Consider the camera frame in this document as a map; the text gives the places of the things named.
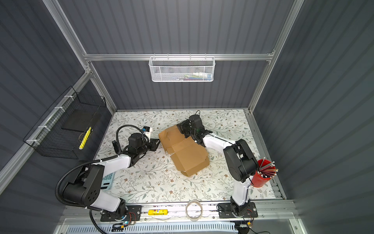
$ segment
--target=floral pattern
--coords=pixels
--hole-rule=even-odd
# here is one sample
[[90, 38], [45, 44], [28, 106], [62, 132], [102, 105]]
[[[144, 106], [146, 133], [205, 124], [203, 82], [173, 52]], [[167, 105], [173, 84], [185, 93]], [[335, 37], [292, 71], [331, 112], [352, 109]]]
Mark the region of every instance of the floral pattern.
[[[117, 129], [124, 124], [138, 127], [153, 127], [151, 138], [195, 114], [192, 110], [116, 112], [104, 136], [96, 158], [106, 158], [115, 154], [112, 141]], [[244, 139], [253, 154], [259, 159], [258, 150], [249, 129], [244, 110], [202, 110], [201, 119], [206, 129], [226, 139]], [[128, 127], [119, 132], [123, 149], [128, 137], [135, 129]], [[121, 197], [127, 203], [176, 202], [176, 201], [221, 201], [229, 200], [233, 193], [232, 178], [223, 154], [207, 149], [210, 164], [195, 175], [186, 177], [174, 166], [170, 154], [165, 153], [162, 144], [155, 152], [148, 152], [133, 167], [116, 172], [112, 188], [107, 192]], [[274, 191], [267, 182], [261, 188], [250, 189], [250, 198], [275, 199]]]

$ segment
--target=calculator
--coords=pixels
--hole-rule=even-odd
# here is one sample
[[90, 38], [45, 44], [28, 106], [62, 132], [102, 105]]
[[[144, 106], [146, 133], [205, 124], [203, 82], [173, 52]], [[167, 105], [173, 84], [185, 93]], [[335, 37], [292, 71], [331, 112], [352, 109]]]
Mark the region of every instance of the calculator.
[[114, 179], [114, 174], [115, 174], [115, 172], [110, 173], [109, 175], [104, 176], [104, 178], [102, 179], [101, 189], [103, 191], [108, 190], [112, 187], [112, 181]]

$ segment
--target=white mesh basket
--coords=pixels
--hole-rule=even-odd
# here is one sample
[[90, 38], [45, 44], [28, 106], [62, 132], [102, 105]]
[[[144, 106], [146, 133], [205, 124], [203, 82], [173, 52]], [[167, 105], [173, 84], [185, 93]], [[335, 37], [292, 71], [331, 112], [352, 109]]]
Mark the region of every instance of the white mesh basket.
[[154, 82], [211, 82], [214, 57], [166, 59], [150, 57], [149, 69]]

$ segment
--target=black wire basket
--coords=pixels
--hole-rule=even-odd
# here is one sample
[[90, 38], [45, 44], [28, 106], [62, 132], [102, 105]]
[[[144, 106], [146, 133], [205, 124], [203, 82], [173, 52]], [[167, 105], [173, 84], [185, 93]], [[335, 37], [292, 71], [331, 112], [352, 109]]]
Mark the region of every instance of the black wire basket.
[[61, 107], [55, 107], [57, 110], [47, 121], [43, 122], [46, 114], [39, 119], [24, 142], [42, 156], [84, 158], [85, 143], [106, 109], [105, 98], [80, 92], [65, 97], [68, 99]]

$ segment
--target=brown cardboard flap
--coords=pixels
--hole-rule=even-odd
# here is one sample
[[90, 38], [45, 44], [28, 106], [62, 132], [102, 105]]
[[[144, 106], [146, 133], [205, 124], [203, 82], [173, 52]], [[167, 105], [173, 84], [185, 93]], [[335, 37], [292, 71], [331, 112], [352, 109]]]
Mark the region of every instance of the brown cardboard flap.
[[185, 138], [176, 125], [160, 132], [159, 139], [165, 151], [173, 154], [171, 159], [183, 175], [191, 176], [209, 165], [206, 149], [191, 137]]

